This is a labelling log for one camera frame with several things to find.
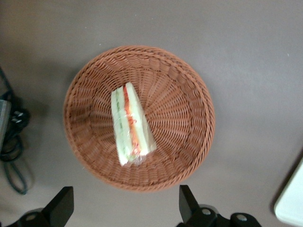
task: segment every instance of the cable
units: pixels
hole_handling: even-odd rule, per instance
[[[30,114],[26,109],[21,108],[20,99],[15,96],[1,67],[0,79],[4,81],[4,85],[7,88],[7,92],[1,95],[0,98],[11,102],[10,118],[2,150],[0,151],[0,161],[3,162],[4,172],[11,187],[19,194],[25,195],[28,190],[27,183],[14,162],[23,153],[23,144],[19,134],[28,125]],[[22,187],[18,187],[14,182],[13,173],[20,180]]]
[[[5,138],[5,142],[3,142],[2,151],[0,152],[0,160],[3,162],[4,172],[10,186],[19,194],[25,195],[27,193],[26,180],[14,163],[22,155],[22,140],[18,133],[12,133],[12,131],[9,131],[9,133],[7,134],[10,134],[12,136]],[[13,148],[6,150],[6,147],[11,146],[12,143],[14,143]],[[13,171],[20,180],[22,184],[21,188],[18,187],[14,182],[11,171]]]

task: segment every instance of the tomato slice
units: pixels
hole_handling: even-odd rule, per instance
[[[133,146],[133,151],[131,153],[131,155],[140,155],[141,149],[139,146],[139,140],[137,137],[137,133],[134,127],[134,123],[136,123],[136,120],[133,119],[132,117],[132,112],[130,109],[130,105],[129,105],[129,98],[128,98],[128,94],[127,94],[127,89],[126,86],[123,86],[123,93],[124,93],[124,100],[125,100],[125,105],[124,105],[124,109],[126,111],[126,116],[127,116],[127,120],[128,120],[128,125],[130,128],[130,135],[131,135],[131,139],[132,139],[132,146]]]

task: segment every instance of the brown wicker basket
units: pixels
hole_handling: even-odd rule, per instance
[[[132,82],[157,143],[139,166],[119,164],[110,107],[113,90]],[[214,136],[214,108],[200,76],[177,56],[154,47],[121,46],[92,59],[64,103],[68,141],[80,162],[115,187],[152,192],[189,177]]]

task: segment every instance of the basket rim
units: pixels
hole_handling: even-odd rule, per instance
[[[71,133],[71,125],[69,123],[69,101],[70,98],[73,96],[73,90],[76,86],[76,84],[79,82],[81,77],[84,75],[86,71],[91,69],[91,67],[94,66],[94,64],[97,61],[106,60],[107,58],[110,58],[113,54],[115,56],[123,56],[125,55],[125,52],[128,52],[128,54],[138,54],[138,53],[144,53],[147,56],[154,56],[158,59],[165,59],[170,60],[172,65],[178,68],[179,71],[186,74],[186,76],[193,82],[195,87],[197,88],[200,96],[203,98],[205,97],[203,103],[206,111],[206,117],[209,118],[209,123],[206,125],[206,131],[205,131],[205,137],[203,140],[203,144],[205,144],[205,149],[200,149],[201,155],[198,155],[197,158],[193,161],[194,164],[190,164],[187,166],[182,174],[178,174],[174,176],[173,178],[157,183],[155,185],[129,185],[123,183],[118,183],[117,181],[114,181],[114,179],[110,179],[102,174],[100,174],[98,171],[93,169],[82,157],[81,152],[78,151],[78,148],[75,144],[74,138]],[[183,181],[187,178],[189,178],[202,164],[203,160],[206,158],[206,156],[209,153],[210,147],[213,142],[214,138],[214,131],[215,131],[215,115],[214,115],[214,106],[213,102],[211,100],[209,91],[203,82],[202,78],[199,76],[199,74],[184,60],[180,59],[178,56],[164,50],[158,47],[151,47],[151,46],[145,46],[145,45],[126,45],[126,46],[119,46],[116,48],[109,49],[95,58],[91,59],[88,63],[84,65],[84,67],[76,74],[75,78],[73,79],[72,83],[69,86],[69,89],[66,93],[64,104],[63,104],[63,124],[64,124],[64,130],[65,135],[68,139],[69,145],[72,148],[73,153],[77,157],[77,159],[85,166],[86,169],[88,169],[95,177],[98,179],[115,186],[120,189],[126,189],[129,191],[135,191],[135,192],[154,192],[159,190],[164,190],[167,188],[170,188],[177,184],[180,181]]]

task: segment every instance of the wrapped sandwich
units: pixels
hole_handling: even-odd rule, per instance
[[[140,164],[157,146],[132,83],[111,95],[111,108],[120,164]]]

